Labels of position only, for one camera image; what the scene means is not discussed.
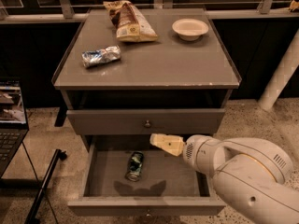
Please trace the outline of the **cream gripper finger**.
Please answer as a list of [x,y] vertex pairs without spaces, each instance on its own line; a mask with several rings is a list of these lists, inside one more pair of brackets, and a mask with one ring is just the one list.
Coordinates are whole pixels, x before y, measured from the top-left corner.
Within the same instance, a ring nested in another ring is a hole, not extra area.
[[150,136],[149,142],[156,147],[162,147],[165,142],[165,135],[160,133],[153,133]]

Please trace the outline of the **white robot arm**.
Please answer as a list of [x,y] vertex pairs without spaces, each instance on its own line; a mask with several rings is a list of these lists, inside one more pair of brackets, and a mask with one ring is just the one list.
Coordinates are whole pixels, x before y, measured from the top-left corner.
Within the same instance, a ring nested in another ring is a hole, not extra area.
[[292,160],[278,145],[261,138],[162,133],[149,142],[209,176],[217,195],[255,224],[299,224],[299,192],[285,186]]

